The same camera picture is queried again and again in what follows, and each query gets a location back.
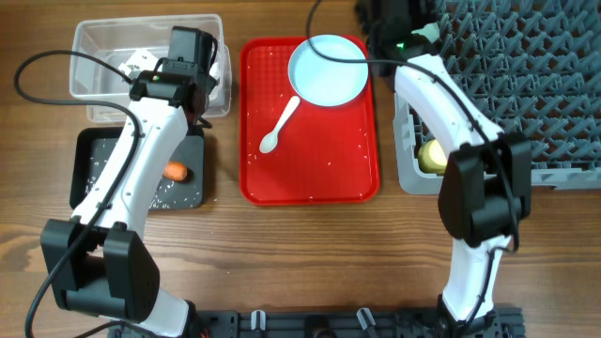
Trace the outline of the orange carrot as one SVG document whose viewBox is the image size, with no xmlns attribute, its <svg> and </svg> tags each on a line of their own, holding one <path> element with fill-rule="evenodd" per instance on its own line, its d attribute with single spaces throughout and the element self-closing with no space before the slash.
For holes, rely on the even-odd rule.
<svg viewBox="0 0 601 338">
<path fill-rule="evenodd" d="M 185 164 L 177 161 L 170 161 L 166 164 L 162 176 L 176 182 L 181 182 L 188 178 L 188 174 L 189 170 Z"/>
</svg>

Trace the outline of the white paper napkin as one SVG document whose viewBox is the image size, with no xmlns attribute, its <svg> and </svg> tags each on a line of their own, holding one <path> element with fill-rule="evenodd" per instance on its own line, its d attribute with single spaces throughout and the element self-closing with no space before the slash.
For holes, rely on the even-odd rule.
<svg viewBox="0 0 601 338">
<path fill-rule="evenodd" d="M 159 60 L 148 49 L 135 49 L 132 56 L 126 61 L 118 65 L 118 69 L 130 78 L 135 78 L 142 70 L 152 69 Z M 221 99 L 224 96 L 225 90 L 229 85 L 229 70 L 231 64 L 228 55 L 221 57 L 221 53 L 217 53 L 216 60 L 211 66 L 209 74 L 217 81 L 217 84 L 212 89 L 209 98 L 210 100 Z"/>
</svg>

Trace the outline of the large light blue plate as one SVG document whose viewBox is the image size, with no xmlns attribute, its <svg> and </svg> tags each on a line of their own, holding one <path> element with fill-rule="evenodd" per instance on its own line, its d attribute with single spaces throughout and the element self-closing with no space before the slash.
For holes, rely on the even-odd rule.
<svg viewBox="0 0 601 338">
<path fill-rule="evenodd" d="M 320 35 L 303 41 L 288 61 L 289 82 L 303 99 L 321 107 L 351 102 L 367 85 L 362 49 L 349 38 Z"/>
</svg>

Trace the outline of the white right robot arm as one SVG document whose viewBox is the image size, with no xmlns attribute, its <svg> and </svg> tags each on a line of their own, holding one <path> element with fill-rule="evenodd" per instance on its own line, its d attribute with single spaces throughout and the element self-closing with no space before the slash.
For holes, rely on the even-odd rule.
<svg viewBox="0 0 601 338">
<path fill-rule="evenodd" d="M 530 142 L 489 120 L 452 79 L 436 47 L 434 2 L 359 1 L 354 11 L 377 75 L 422 118 L 447 159 L 438 207 L 452 261 L 428 327 L 438 337 L 511 334 L 492 290 L 531 212 Z"/>
</svg>

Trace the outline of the yellow plastic cup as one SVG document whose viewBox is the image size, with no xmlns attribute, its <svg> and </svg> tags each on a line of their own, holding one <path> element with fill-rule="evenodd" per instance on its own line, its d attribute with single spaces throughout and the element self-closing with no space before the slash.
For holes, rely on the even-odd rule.
<svg viewBox="0 0 601 338">
<path fill-rule="evenodd" d="M 421 171 L 426 174 L 443 175 L 446 171 L 447 157 L 436 139 L 419 148 L 417 159 Z"/>
</svg>

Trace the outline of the white plastic spoon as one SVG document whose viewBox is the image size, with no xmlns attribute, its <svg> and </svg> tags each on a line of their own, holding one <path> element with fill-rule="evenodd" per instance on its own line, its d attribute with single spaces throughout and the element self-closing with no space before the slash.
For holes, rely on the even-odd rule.
<svg viewBox="0 0 601 338">
<path fill-rule="evenodd" d="M 259 145 L 259 151 L 263 154 L 270 153 L 277 147 L 278 145 L 278 137 L 281 129 L 287 122 L 287 120 L 294 114 L 301 103 L 301 98 L 298 96 L 293 96 L 290 98 L 288 103 L 286 104 L 284 110 L 282 111 L 277 123 L 274 128 L 267 133 L 261 143 Z"/>
</svg>

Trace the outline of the mint green bowl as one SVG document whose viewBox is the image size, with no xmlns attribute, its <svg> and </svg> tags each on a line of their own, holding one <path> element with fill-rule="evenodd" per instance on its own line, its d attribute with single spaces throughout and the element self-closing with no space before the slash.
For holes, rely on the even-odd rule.
<svg viewBox="0 0 601 338">
<path fill-rule="evenodd" d="M 423 28 L 413 30 L 412 33 L 424 36 L 430 43 L 435 43 L 440 37 L 439 26 L 437 23 L 428 23 Z"/>
</svg>

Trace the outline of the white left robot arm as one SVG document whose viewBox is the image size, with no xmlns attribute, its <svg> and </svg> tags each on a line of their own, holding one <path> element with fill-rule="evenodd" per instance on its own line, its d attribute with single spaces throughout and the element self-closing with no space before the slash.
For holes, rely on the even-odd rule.
<svg viewBox="0 0 601 338">
<path fill-rule="evenodd" d="M 92 191 L 68 220 L 44 226 L 40 244 L 59 308 L 145 336 L 207 336 L 194 304 L 161 289 L 143 234 L 168 161 L 208 107 L 217 49 L 211 34 L 173 27 L 167 57 L 130 86 L 126 124 Z"/>
</svg>

